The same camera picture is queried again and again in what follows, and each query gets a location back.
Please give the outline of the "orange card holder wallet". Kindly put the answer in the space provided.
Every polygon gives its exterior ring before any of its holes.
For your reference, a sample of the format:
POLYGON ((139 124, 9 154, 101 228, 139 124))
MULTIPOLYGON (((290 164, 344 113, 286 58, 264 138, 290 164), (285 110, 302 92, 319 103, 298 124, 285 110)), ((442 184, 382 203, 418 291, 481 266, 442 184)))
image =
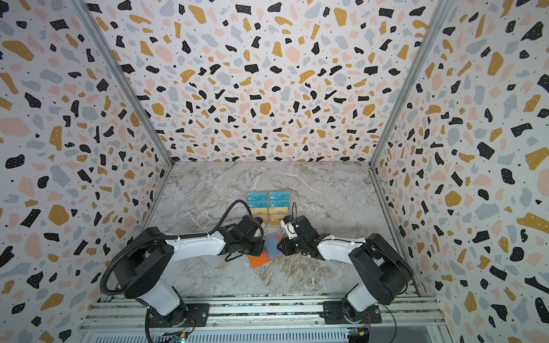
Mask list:
POLYGON ((277 248, 280 241, 281 239, 276 233, 265 237, 261 255, 259 257, 248 257, 251 267, 257 269, 258 267, 277 259, 279 256, 282 256, 283 253, 277 248))

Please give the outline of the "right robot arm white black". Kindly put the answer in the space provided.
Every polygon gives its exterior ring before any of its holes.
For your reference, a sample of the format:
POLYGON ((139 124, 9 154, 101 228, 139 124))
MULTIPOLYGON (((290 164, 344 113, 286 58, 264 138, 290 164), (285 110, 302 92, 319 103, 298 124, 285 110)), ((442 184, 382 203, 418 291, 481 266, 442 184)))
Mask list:
POLYGON ((413 278, 408 263, 379 234, 362 239, 346 239, 320 234, 304 216, 287 216, 281 226, 288 236, 277 245, 285 256, 300 253, 322 261, 351 264, 362 282, 341 300, 328 319, 358 324, 367 309, 376 304, 389 305, 403 292, 413 278))

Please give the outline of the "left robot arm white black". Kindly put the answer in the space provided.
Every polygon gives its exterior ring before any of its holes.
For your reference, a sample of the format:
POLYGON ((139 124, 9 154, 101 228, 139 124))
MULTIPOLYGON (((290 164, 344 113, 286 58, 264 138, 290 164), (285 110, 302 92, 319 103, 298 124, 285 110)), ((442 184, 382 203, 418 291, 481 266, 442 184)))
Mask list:
POLYGON ((263 236, 263 220, 248 214, 213 233, 167 234, 149 228, 113 259, 102 280, 102 292, 137 300, 160 317, 182 317, 187 308, 168 283, 167 274, 174 266, 198 257, 223 257, 226 261, 243 255, 259 257, 263 236))

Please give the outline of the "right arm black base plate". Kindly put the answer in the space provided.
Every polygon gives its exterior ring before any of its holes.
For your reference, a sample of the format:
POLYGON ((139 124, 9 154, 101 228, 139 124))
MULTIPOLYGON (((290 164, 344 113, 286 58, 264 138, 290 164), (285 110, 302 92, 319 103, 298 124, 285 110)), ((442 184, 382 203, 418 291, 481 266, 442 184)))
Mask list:
POLYGON ((356 311, 350 304, 343 301, 323 302, 323 311, 320 313, 325 324, 380 324, 382 318, 379 309, 372 305, 361 312, 356 311))

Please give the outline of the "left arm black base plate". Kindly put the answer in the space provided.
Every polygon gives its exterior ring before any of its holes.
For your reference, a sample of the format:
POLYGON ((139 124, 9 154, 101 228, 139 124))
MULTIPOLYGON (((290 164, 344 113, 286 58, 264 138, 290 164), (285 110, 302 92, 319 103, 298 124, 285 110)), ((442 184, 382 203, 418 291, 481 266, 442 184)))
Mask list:
POLYGON ((178 330, 204 327, 209 311, 210 305, 207 303, 183 303, 166 315, 161 315, 156 309, 151 308, 145 317, 145 324, 149 328, 177 328, 178 330))

